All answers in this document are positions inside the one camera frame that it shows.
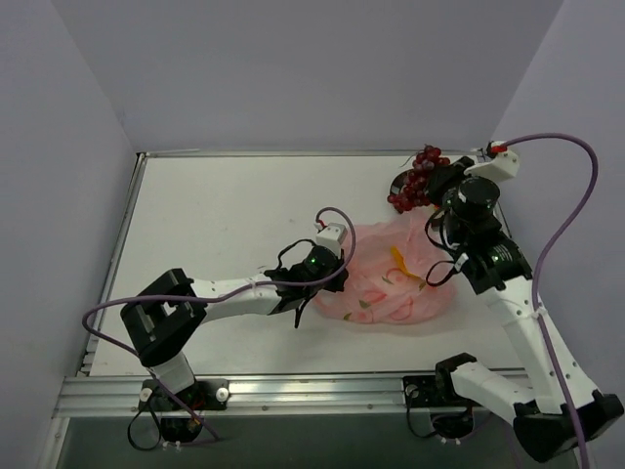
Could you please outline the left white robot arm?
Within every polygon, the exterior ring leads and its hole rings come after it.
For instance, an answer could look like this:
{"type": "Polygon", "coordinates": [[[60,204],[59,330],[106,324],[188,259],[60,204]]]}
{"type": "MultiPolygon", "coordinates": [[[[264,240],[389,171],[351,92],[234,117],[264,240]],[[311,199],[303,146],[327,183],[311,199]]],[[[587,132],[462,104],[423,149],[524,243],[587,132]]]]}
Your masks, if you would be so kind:
{"type": "Polygon", "coordinates": [[[120,317],[142,366],[163,385],[162,399],[186,409],[196,400],[197,386],[183,347],[200,325],[293,311],[298,326],[318,292],[342,292],[348,277],[344,253],[317,245],[300,263],[249,278],[199,280],[172,269],[141,293],[143,301],[124,306],[120,317]]]}

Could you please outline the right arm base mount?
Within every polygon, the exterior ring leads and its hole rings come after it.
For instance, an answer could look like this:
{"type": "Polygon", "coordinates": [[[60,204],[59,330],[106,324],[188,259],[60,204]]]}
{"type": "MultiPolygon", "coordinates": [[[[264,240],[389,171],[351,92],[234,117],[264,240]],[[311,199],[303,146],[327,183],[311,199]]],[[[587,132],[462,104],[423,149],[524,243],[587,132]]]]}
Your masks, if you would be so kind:
{"type": "Polygon", "coordinates": [[[478,412],[478,405],[460,397],[450,397],[438,388],[433,375],[405,375],[401,378],[408,431],[418,440],[438,439],[442,444],[460,446],[490,422],[490,413],[478,412]],[[429,428],[418,431],[413,410],[428,413],[429,428]]]}

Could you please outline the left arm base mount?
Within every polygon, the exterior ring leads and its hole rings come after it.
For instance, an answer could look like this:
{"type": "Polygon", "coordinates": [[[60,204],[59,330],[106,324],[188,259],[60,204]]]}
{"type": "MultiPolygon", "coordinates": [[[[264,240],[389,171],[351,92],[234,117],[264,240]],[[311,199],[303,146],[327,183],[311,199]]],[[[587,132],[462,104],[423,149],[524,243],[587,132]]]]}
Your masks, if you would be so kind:
{"type": "Polygon", "coordinates": [[[229,397],[229,382],[224,378],[196,380],[177,394],[166,391],[156,379],[144,380],[135,415],[126,429],[127,441],[132,449],[142,452],[220,443],[223,438],[201,413],[226,410],[229,397]],[[143,416],[149,417],[156,435],[147,445],[138,443],[133,435],[135,422],[143,416]]]}

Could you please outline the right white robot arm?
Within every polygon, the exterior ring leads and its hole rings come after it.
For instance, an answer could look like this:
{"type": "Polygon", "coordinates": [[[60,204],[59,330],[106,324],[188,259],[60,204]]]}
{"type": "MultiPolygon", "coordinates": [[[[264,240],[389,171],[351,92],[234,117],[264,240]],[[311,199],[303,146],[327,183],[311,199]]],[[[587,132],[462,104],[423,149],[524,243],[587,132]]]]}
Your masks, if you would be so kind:
{"type": "Polygon", "coordinates": [[[438,209],[434,246],[499,319],[529,384],[522,387],[462,353],[438,362],[434,391],[445,403],[473,401],[510,424],[537,462],[580,448],[624,414],[581,369],[548,312],[532,300],[534,272],[494,214],[500,191],[490,163],[468,156],[433,170],[425,193],[438,209]]]}

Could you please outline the fake yellow mango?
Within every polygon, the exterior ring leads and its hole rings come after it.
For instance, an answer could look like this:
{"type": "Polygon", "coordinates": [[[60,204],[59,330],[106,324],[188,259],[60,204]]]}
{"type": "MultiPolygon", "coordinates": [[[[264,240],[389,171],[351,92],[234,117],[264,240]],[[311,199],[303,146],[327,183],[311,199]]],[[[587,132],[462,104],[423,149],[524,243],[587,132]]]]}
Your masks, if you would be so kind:
{"type": "Polygon", "coordinates": [[[394,260],[395,260],[395,262],[396,262],[396,266],[397,266],[397,268],[398,268],[398,269],[399,269],[399,270],[400,270],[400,271],[401,271],[401,272],[402,272],[402,273],[403,273],[406,277],[409,277],[409,278],[415,279],[415,280],[419,281],[420,283],[423,283],[423,282],[424,282],[424,280],[423,280],[421,277],[416,276],[415,274],[411,273],[411,272],[407,269],[407,267],[406,267],[406,265],[405,265],[405,261],[404,261],[404,257],[403,257],[403,255],[401,254],[401,252],[400,252],[400,251],[399,251],[399,250],[398,250],[395,246],[392,246],[392,247],[391,247],[391,254],[392,254],[392,257],[394,258],[394,260]]]}

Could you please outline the fake red grape bunch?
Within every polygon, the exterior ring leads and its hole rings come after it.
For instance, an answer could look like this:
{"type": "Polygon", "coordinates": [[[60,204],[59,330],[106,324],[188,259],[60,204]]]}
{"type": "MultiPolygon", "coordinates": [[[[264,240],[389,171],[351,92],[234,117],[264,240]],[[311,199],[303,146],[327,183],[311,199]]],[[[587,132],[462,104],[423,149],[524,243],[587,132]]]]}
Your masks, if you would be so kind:
{"type": "Polygon", "coordinates": [[[439,147],[425,145],[406,160],[410,167],[405,186],[392,205],[396,213],[402,214],[415,208],[434,206],[427,200],[426,186],[430,172],[437,166],[450,164],[439,147]]]}

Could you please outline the pink plastic bag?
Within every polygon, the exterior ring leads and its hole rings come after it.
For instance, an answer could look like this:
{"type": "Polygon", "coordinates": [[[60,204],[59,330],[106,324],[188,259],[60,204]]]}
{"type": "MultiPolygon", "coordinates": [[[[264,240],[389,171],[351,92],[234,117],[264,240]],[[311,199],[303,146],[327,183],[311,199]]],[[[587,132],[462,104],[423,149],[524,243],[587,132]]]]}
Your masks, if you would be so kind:
{"type": "Polygon", "coordinates": [[[430,212],[413,210],[387,223],[354,227],[355,252],[344,290],[319,292],[314,307],[324,317],[360,324],[414,324],[443,314],[453,303],[452,283],[433,287],[426,274],[443,253],[428,241],[424,228],[430,212]],[[391,254],[395,246],[407,269],[424,282],[406,277],[391,254]]]}

